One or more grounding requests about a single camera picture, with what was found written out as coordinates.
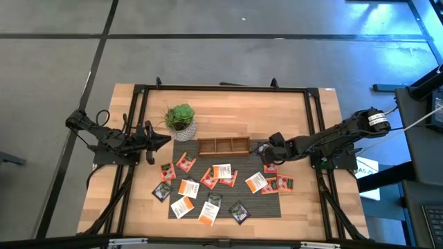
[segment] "wooden tray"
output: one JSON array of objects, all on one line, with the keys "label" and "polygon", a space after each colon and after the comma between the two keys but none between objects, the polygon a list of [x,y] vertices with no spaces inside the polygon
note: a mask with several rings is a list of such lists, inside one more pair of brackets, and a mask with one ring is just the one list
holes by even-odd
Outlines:
[{"label": "wooden tray", "polygon": [[203,138],[199,141],[199,156],[248,156],[249,137]]}]

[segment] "table leg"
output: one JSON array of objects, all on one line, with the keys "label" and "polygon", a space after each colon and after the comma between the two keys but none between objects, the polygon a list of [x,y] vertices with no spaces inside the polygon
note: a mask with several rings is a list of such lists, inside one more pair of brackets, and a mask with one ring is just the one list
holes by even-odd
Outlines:
[{"label": "table leg", "polygon": [[403,163],[382,172],[362,177],[358,180],[360,193],[398,183],[402,180],[415,180],[412,162]]},{"label": "table leg", "polygon": [[26,160],[0,151],[0,164],[3,162],[15,163],[16,165],[23,165],[26,162]]}]

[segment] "desk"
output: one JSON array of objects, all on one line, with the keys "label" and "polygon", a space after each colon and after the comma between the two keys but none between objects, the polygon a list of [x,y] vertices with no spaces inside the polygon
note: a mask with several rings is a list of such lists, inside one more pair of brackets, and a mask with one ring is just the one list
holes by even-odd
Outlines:
[{"label": "desk", "polygon": [[441,205],[443,203],[443,187],[413,181],[402,181],[401,184],[415,244],[424,248],[433,248],[422,206]]},{"label": "desk", "polygon": [[[403,126],[407,127],[427,114],[427,101],[415,101],[408,89],[395,90]],[[443,185],[442,164],[439,155],[443,133],[426,127],[415,127],[405,132],[411,161],[359,179],[360,191],[365,192],[402,180]]]},{"label": "desk", "polygon": [[[122,114],[128,112],[133,84],[117,84],[109,106],[108,125],[121,128]],[[342,121],[334,89],[320,89],[320,100],[326,127]],[[306,108],[301,93],[263,93],[234,91],[174,91],[151,90],[147,99],[145,119],[151,120],[157,133],[168,134],[162,121],[162,113],[168,107],[188,103],[195,110],[197,133],[193,139],[250,136],[251,139],[267,139],[280,131],[284,137],[308,135]],[[311,100],[315,113],[314,99]],[[319,131],[314,115],[316,131]],[[168,219],[169,200],[160,203],[152,194],[159,184],[158,165],[172,160],[173,142],[154,153],[155,165],[148,165],[141,158],[136,167],[127,210],[126,236],[141,237],[189,237],[231,239],[310,239],[324,240],[325,232],[321,215],[315,172],[309,159],[288,162],[280,166],[282,174],[294,176],[294,191],[280,195],[281,218],[248,219],[238,225],[234,219],[217,219],[208,228],[196,219]],[[85,231],[97,219],[111,195],[116,171],[115,165],[107,165],[91,178],[80,218],[78,232]],[[336,170],[338,197],[350,221],[360,233],[368,236],[363,208],[356,181],[348,172]],[[119,208],[116,208],[111,231],[116,230]],[[329,209],[332,232],[336,233],[334,212]]]}]

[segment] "black desk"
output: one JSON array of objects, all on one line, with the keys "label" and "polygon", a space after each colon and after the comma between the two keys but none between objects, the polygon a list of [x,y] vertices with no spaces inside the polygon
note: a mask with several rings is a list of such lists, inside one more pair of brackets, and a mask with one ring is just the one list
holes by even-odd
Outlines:
[{"label": "black desk", "polygon": [[419,247],[433,248],[422,206],[443,205],[443,187],[414,181],[402,181],[401,184],[415,244]]},{"label": "black desk", "polygon": [[[413,100],[409,97],[407,89],[395,90],[395,96],[397,97],[397,105],[404,127],[411,125],[427,114],[426,101]],[[360,192],[374,190],[402,180],[443,185],[443,161],[440,156],[443,154],[443,133],[426,127],[415,127],[406,131],[406,141],[411,161],[360,178]]]}]

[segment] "potted plant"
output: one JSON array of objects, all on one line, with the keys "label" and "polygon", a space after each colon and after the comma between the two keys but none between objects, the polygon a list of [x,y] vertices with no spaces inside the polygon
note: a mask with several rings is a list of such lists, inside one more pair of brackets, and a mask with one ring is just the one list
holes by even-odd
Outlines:
[{"label": "potted plant", "polygon": [[194,120],[194,110],[189,104],[181,104],[164,115],[166,127],[172,134],[172,138],[183,142],[194,137],[196,125]]}]

